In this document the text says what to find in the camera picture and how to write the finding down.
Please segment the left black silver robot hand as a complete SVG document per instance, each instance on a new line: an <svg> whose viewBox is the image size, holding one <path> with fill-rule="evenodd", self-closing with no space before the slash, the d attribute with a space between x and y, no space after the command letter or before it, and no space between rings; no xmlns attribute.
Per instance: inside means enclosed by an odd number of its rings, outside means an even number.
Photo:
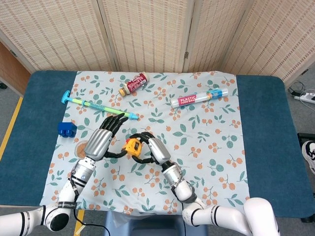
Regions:
<svg viewBox="0 0 315 236"><path fill-rule="evenodd" d="M121 158L125 156L127 154L126 150L120 153L112 153L108 149L121 125L127 120L128 117L125 117L124 113L107 117L88 140L84 148L86 157L99 161L103 158Z"/></svg>

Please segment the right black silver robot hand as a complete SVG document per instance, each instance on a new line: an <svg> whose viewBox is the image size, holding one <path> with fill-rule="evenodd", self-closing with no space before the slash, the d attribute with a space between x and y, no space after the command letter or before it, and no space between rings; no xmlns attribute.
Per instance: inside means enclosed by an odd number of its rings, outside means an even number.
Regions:
<svg viewBox="0 0 315 236"><path fill-rule="evenodd" d="M161 166L170 160L171 155L166 149L164 143L150 132L135 133L131 135L130 138L139 138L140 143L145 142L151 152L151 157L146 159L139 159L138 157L132 155L131 157L135 162L140 164L156 163Z"/></svg>

